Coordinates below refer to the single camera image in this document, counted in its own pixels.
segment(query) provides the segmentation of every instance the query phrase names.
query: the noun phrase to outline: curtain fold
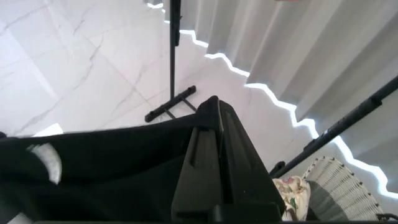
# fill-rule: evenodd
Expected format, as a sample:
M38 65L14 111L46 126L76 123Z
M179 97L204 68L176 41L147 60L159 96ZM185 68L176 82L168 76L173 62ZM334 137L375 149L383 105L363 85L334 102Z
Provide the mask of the curtain fold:
M170 0L164 0L165 19ZM181 30L327 130L398 73L396 0L183 0ZM398 93L341 137L398 192Z

